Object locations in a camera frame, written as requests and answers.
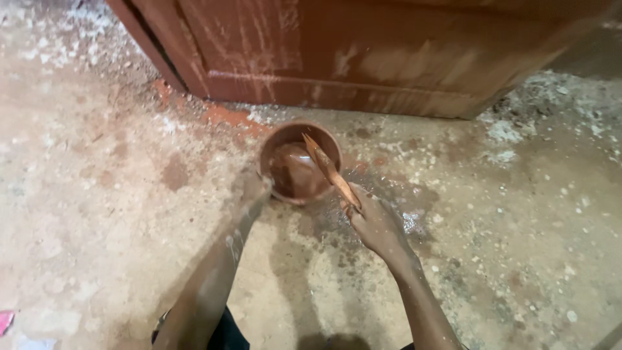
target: right hand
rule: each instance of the right hand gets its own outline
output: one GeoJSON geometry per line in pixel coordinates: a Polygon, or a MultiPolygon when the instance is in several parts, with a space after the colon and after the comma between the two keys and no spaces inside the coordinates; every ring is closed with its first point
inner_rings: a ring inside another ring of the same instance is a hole
{"type": "Polygon", "coordinates": [[[359,213],[352,206],[344,210],[365,247],[384,260],[404,252],[407,255],[414,255],[404,236],[401,219],[391,205],[372,195],[360,185],[352,182],[348,184],[361,202],[361,212],[359,213]]]}

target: clay smear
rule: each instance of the clay smear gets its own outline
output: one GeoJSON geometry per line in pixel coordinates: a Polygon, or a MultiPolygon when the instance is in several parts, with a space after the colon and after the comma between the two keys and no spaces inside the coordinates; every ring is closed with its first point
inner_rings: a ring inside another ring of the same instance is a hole
{"type": "Polygon", "coordinates": [[[153,87],[160,96],[160,111],[164,111],[169,106],[170,93],[173,89],[164,82],[164,79],[156,79],[153,83],[153,87]]]}
{"type": "Polygon", "coordinates": [[[203,113],[201,119],[211,123],[210,127],[216,127],[220,123],[226,123],[232,128],[244,127],[245,130],[240,131],[240,135],[256,138],[261,134],[267,133],[271,127],[259,124],[254,120],[249,120],[249,111],[231,111],[226,107],[216,103],[205,103],[207,111],[203,113]]]}

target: clay pot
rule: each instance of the clay pot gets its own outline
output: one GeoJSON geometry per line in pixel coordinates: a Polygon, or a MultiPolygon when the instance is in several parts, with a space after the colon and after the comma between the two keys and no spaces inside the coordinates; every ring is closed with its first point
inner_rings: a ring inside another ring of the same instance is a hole
{"type": "MultiPolygon", "coordinates": [[[[315,142],[317,142],[317,144],[324,150],[324,152],[326,152],[327,156],[335,163],[337,171],[341,170],[341,148],[333,135],[331,135],[328,130],[322,126],[312,123],[311,121],[292,121],[281,124],[281,126],[273,130],[261,146],[258,156],[259,174],[270,177],[270,161],[274,156],[274,151],[284,144],[304,143],[302,133],[306,133],[314,139],[315,142]]],[[[301,198],[283,195],[278,192],[277,188],[275,188],[273,195],[277,199],[286,203],[304,206],[311,202],[319,201],[329,195],[332,191],[334,191],[334,186],[329,186],[310,197],[301,198]]]]}

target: wooden stick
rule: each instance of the wooden stick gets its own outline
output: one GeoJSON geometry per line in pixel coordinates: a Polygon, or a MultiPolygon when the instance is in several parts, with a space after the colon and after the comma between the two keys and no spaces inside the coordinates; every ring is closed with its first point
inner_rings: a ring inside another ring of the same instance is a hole
{"type": "Polygon", "coordinates": [[[309,155],[311,155],[311,159],[318,165],[318,167],[320,167],[320,170],[322,170],[322,173],[326,179],[337,188],[339,194],[346,201],[353,205],[356,210],[360,211],[361,201],[359,201],[354,192],[352,192],[348,182],[345,181],[341,175],[339,175],[339,172],[335,167],[335,163],[333,163],[333,161],[326,155],[326,153],[324,153],[324,151],[322,151],[320,146],[311,137],[309,137],[309,135],[302,134],[302,137],[307,144],[307,151],[309,152],[309,155]]]}

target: dirty floor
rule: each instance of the dirty floor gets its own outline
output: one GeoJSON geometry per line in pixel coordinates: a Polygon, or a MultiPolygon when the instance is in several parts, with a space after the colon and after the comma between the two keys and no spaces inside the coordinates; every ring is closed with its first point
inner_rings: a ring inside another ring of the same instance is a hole
{"type": "MultiPolygon", "coordinates": [[[[469,349],[590,349],[622,321],[619,81],[540,72],[475,121],[214,105],[171,92],[100,2],[0,11],[0,349],[149,349],[236,174],[297,118],[396,206],[469,349]]],[[[410,342],[334,199],[270,203],[229,306],[254,349],[410,342]]]]}

